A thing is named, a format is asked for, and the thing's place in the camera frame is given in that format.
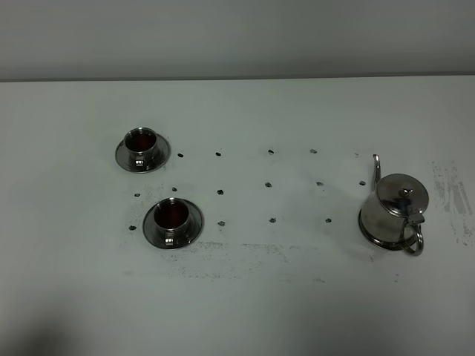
teapot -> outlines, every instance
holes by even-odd
[[[421,224],[429,194],[420,181],[407,174],[381,178],[379,156],[374,154],[373,158],[373,191],[358,217],[361,232],[378,247],[419,256],[424,249]]]

teapot spout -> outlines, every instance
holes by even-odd
[[[374,179],[373,179],[373,190],[376,189],[376,185],[381,179],[381,163],[379,162],[379,156],[377,154],[373,155],[374,158]]]

dark liquid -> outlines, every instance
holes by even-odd
[[[155,210],[154,218],[162,228],[177,228],[188,218],[188,208],[182,202],[165,202]]]
[[[125,146],[134,152],[143,152],[152,148],[157,137],[149,132],[133,132],[125,138]]]

teapot handle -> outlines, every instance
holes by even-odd
[[[408,254],[419,256],[424,249],[424,238],[422,237],[421,226],[420,224],[408,222],[406,222],[404,225],[409,225],[409,227],[413,230],[414,235],[416,235],[416,248],[412,249],[408,244],[405,244],[403,248]]]
[[[381,163],[379,161],[379,156],[377,154],[373,155],[374,158],[374,179],[373,179],[373,190],[376,190],[376,185],[381,179]]]

metal saucer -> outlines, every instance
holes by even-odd
[[[158,145],[158,154],[149,161],[147,166],[137,167],[130,165],[130,155],[127,148],[124,145],[122,140],[116,148],[116,161],[117,164],[124,168],[126,171],[131,173],[148,173],[157,170],[168,161],[171,154],[170,144],[165,139],[165,137],[156,133],[157,136],[157,145]]]
[[[149,241],[153,246],[165,250],[182,248],[193,243],[200,236],[204,226],[204,216],[202,211],[193,202],[185,199],[181,200],[188,206],[191,215],[191,223],[188,229],[177,237],[177,242],[173,246],[166,245],[165,236],[158,234],[154,229],[154,213],[157,205],[152,206],[150,210],[147,211],[145,219],[143,220],[142,230],[147,241]]]
[[[361,210],[359,211],[358,214],[358,224],[361,232],[363,235],[373,244],[378,246],[379,248],[383,248],[385,250],[391,250],[391,251],[399,251],[404,249],[406,246],[412,246],[414,243],[416,243],[416,236],[412,235],[411,237],[407,238],[405,241],[401,243],[387,243],[385,241],[381,241],[376,239],[372,234],[368,232],[368,230],[363,226],[363,223],[361,222]]]

